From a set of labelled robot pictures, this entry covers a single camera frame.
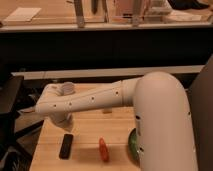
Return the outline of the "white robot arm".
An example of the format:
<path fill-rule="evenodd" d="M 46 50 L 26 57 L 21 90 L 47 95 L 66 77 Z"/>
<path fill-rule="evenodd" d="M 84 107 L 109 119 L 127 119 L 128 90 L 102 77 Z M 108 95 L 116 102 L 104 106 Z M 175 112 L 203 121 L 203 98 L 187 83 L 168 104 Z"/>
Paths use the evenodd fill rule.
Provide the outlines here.
<path fill-rule="evenodd" d="M 141 171 L 198 171 L 187 93 L 169 73 L 151 72 L 72 95 L 64 95 L 61 84 L 49 84 L 36 112 L 58 122 L 72 112 L 123 106 L 134 110 Z"/>

